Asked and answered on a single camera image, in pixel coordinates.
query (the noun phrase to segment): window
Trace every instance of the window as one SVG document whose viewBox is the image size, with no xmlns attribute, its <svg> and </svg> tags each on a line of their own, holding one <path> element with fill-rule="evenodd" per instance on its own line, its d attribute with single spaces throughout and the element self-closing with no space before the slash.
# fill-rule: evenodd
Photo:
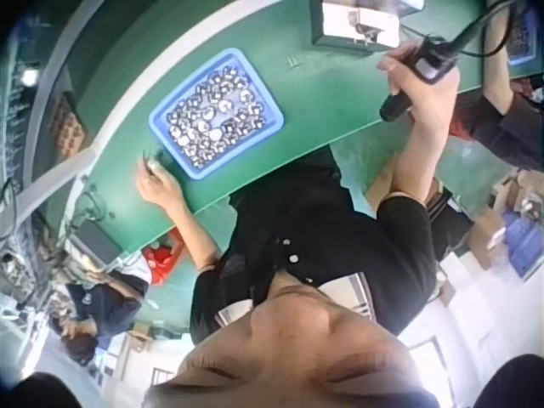
<svg viewBox="0 0 544 408">
<path fill-rule="evenodd" d="M 416 361 L 423 387 L 434 394 L 440 408 L 453 408 L 450 378 L 436 338 L 411 348 L 410 352 Z"/>
<path fill-rule="evenodd" d="M 173 372 L 161 370 L 160 368 L 154 368 L 153 377 L 151 378 L 151 385 L 165 383 L 172 378 Z"/>
</svg>

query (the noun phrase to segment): blue tray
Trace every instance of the blue tray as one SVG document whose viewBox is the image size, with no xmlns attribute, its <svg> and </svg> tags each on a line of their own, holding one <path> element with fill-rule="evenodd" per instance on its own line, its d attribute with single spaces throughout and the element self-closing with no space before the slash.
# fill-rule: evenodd
<svg viewBox="0 0 544 408">
<path fill-rule="evenodd" d="M 242 77 L 246 78 L 247 86 L 253 95 L 255 101 L 262 104 L 262 116 L 265 118 L 265 124 L 261 128 L 252 130 L 247 136 L 242 137 L 235 145 L 229 146 L 223 153 L 217 154 L 210 162 L 205 163 L 203 167 L 197 168 L 193 165 L 191 159 L 184 153 L 177 140 L 171 136 L 169 130 L 172 123 L 168 121 L 167 116 L 174 111 L 181 101 L 185 101 L 196 94 L 196 86 L 199 83 L 206 82 L 214 72 L 221 72 L 224 67 L 234 67 Z M 234 114 L 243 106 L 239 101 L 239 91 L 233 91 L 226 98 L 234 104 Z M 203 107 L 210 105 L 207 97 L 204 98 Z M 222 123 L 232 118 L 232 114 L 223 114 L 217 112 L 215 117 L 209 122 L 212 128 L 218 128 Z M 191 121 L 194 127 L 198 121 Z M 209 173 L 217 170 L 225 163 L 233 160 L 244 150 L 263 141 L 269 136 L 277 133 L 284 125 L 284 117 L 280 108 L 274 102 L 272 95 L 264 86 L 257 72 L 253 69 L 245 55 L 238 49 L 228 48 L 220 54 L 210 59 L 206 64 L 189 76 L 177 88 L 175 88 L 151 113 L 149 117 L 150 127 L 164 144 L 167 150 L 173 155 L 179 165 L 187 172 L 192 179 L 203 179 Z"/>
</svg>

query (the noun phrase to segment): worker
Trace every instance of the worker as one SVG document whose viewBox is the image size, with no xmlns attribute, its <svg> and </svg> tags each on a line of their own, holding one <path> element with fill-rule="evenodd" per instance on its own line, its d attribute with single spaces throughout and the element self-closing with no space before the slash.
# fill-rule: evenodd
<svg viewBox="0 0 544 408">
<path fill-rule="evenodd" d="M 377 219 L 354 210 L 330 150 L 318 150 L 230 197 L 238 217 L 221 254 L 174 177 L 139 164 L 139 193 L 175 223 L 198 270 L 195 349 L 146 406 L 436 406 L 396 335 L 435 287 L 423 203 L 460 75 L 427 85 L 399 62 L 409 51 L 378 65 L 391 92 L 411 98 L 416 123 Z"/>
<path fill-rule="evenodd" d="M 492 5 L 496 0 L 487 0 Z M 499 13 L 485 33 L 484 51 L 493 51 L 504 38 L 509 10 Z M 459 98 L 460 124 L 466 132 L 503 161 L 526 170 L 544 169 L 542 150 L 542 74 L 510 82 L 506 48 L 484 59 L 483 96 Z"/>
<path fill-rule="evenodd" d="M 109 274 L 87 272 L 88 281 L 95 284 L 88 290 L 65 274 L 58 279 L 71 296 L 76 318 L 52 319 L 51 324 L 60 333 L 68 355 L 86 366 L 100 343 L 107 344 L 130 328 L 149 288 L 151 271 L 144 257 L 139 256 L 130 265 Z"/>
</svg>

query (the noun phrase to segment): green table surface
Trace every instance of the green table surface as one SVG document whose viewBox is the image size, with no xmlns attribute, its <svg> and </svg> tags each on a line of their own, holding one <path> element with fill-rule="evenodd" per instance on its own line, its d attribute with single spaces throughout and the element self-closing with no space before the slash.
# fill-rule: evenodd
<svg viewBox="0 0 544 408">
<path fill-rule="evenodd" d="M 211 13 L 225 1 L 214 0 Z M 425 33 L 455 36 L 481 12 L 474 0 L 429 0 L 425 10 L 403 22 Z M 198 17 L 190 17 L 194 12 Z M 139 19 L 112 51 L 78 104 L 83 120 L 97 131 L 115 101 L 137 75 L 175 37 L 201 18 L 201 8 L 187 2 L 161 0 Z M 284 128 L 201 181 L 189 179 L 177 165 L 169 166 L 183 186 L 190 208 L 198 213 L 241 186 L 322 145 L 359 132 L 372 132 L 378 109 L 387 95 L 385 77 L 376 69 L 380 54 L 362 54 L 310 43 L 309 2 L 286 0 L 222 31 L 172 68 L 141 99 L 106 147 L 89 178 L 107 211 L 104 231 L 125 251 L 133 252 L 171 228 L 170 221 L 142 202 L 134 186 L 136 161 L 143 152 L 162 150 L 148 125 L 148 115 L 190 73 L 225 48 L 239 48 L 251 61 L 284 113 Z M 479 49 L 474 41 L 469 49 Z M 295 59 L 296 66 L 289 60 Z M 461 90 L 479 87 L 481 61 L 461 58 Z M 514 76 L 537 72 L 541 60 L 513 70 Z M 116 84 L 116 79 L 126 86 Z"/>
</svg>

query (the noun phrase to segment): red object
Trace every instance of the red object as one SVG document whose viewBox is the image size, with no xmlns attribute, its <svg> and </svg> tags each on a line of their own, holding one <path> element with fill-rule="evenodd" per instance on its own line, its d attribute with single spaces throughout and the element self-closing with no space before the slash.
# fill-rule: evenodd
<svg viewBox="0 0 544 408">
<path fill-rule="evenodd" d="M 151 285 L 164 283 L 185 249 L 184 240 L 177 228 L 170 229 L 168 238 L 172 246 L 160 245 L 158 248 L 148 246 L 142 250 L 151 269 Z"/>
</svg>

